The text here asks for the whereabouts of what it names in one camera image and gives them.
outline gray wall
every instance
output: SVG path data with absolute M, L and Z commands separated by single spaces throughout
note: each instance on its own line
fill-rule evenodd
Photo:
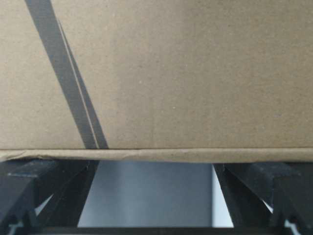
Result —
M 101 162 L 79 226 L 211 226 L 210 164 Z

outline corrugated cardboard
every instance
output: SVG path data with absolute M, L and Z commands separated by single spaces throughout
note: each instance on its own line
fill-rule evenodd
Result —
M 2 0 L 0 159 L 312 161 L 312 9 Z

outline black frame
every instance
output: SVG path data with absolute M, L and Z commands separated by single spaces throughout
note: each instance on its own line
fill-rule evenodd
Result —
M 302 235 L 313 228 L 313 164 L 214 164 L 233 229 L 77 228 L 98 161 L 16 160 L 0 163 L 0 234 Z M 48 197 L 43 210 L 35 208 Z M 273 213 L 264 202 L 273 208 Z

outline black stripe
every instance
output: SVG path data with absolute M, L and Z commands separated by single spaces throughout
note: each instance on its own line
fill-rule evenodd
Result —
M 51 1 L 25 0 L 25 2 L 45 47 L 54 72 L 59 80 L 85 148 L 96 149 L 96 141 L 98 141 L 98 146 L 100 148 L 108 148 L 101 125 L 93 108 L 81 74 L 78 70 L 75 59 L 70 51 L 70 47 L 62 38 L 62 33 L 55 17 Z M 71 61 L 73 63 L 79 84 L 76 82 Z M 80 94 L 78 86 L 80 86 L 83 97 Z M 93 136 L 92 128 L 94 130 L 96 140 Z

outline brown cardboard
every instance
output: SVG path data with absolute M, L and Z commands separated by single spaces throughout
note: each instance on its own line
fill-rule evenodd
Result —
M 312 7 L 3 0 L 0 159 L 312 161 Z

